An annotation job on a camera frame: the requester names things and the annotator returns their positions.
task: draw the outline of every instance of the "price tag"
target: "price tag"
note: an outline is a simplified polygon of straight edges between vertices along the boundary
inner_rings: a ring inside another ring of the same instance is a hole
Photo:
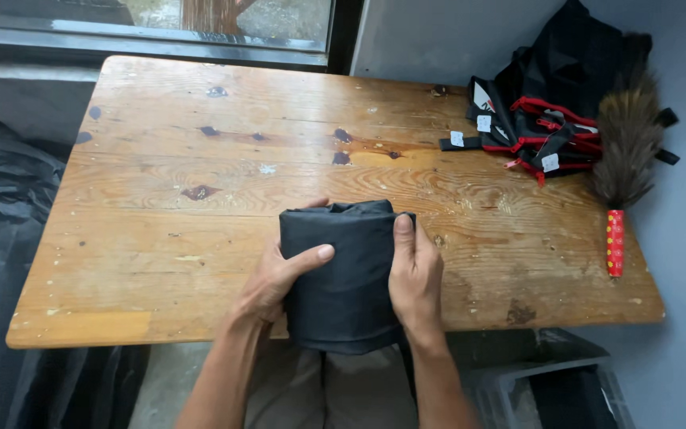
[[[478,131],[483,133],[491,132],[491,116],[488,114],[479,114],[476,118],[476,123],[478,123]]]
[[[451,145],[458,147],[465,147],[465,142],[462,140],[462,133],[459,131],[451,131]]]
[[[553,153],[552,155],[542,158],[541,166],[544,167],[544,172],[549,172],[560,168],[560,164],[557,159],[557,153]]]

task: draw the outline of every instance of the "wood grain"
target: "wood grain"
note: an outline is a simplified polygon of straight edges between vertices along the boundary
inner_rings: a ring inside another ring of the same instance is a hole
[[[13,347],[208,340],[277,215],[326,195],[389,199],[446,261],[447,329],[660,321],[634,234],[605,269],[583,178],[538,188],[475,135],[464,89],[110,57],[12,318]],[[281,335],[283,326],[275,330]]]

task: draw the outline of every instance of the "right hand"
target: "right hand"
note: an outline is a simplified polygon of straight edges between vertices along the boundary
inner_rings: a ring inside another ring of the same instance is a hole
[[[388,290],[396,317],[410,342],[443,338],[441,278],[443,259],[418,222],[402,214],[393,226],[394,254]]]

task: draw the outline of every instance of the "glass pane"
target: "glass pane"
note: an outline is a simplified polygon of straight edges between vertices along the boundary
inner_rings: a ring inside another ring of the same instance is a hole
[[[322,48],[330,11],[331,0],[0,0],[6,17],[314,41]]]

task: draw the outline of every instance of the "red floral handle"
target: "red floral handle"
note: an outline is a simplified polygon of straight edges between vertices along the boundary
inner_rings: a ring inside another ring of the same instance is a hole
[[[624,211],[607,211],[607,273],[611,277],[624,274]]]

